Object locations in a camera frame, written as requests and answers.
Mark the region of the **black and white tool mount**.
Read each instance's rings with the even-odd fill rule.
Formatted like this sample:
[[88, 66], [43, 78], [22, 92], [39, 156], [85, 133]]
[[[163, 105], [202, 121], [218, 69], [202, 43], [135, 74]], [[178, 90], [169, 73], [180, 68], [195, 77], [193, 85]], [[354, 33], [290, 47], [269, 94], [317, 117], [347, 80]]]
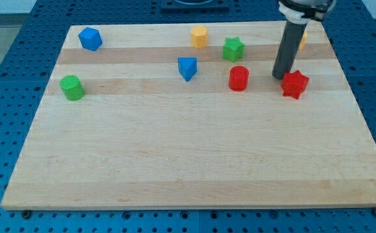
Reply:
[[336, 0], [279, 0], [279, 11], [291, 23], [304, 25], [323, 21], [334, 9]]

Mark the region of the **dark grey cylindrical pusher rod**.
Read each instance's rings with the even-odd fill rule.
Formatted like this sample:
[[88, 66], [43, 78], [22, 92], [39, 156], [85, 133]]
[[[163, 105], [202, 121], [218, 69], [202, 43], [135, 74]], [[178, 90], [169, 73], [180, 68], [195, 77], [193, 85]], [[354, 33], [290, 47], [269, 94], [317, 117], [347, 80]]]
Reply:
[[282, 80], [285, 73], [290, 72], [306, 26], [306, 24], [295, 24], [286, 21], [282, 40], [272, 68], [272, 76], [275, 79]]

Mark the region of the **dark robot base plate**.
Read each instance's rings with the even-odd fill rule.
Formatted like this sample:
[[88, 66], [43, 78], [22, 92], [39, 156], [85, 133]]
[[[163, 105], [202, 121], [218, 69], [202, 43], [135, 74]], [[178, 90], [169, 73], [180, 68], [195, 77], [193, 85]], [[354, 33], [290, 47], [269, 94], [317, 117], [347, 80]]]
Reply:
[[229, 0], [159, 0], [164, 10], [228, 10]]

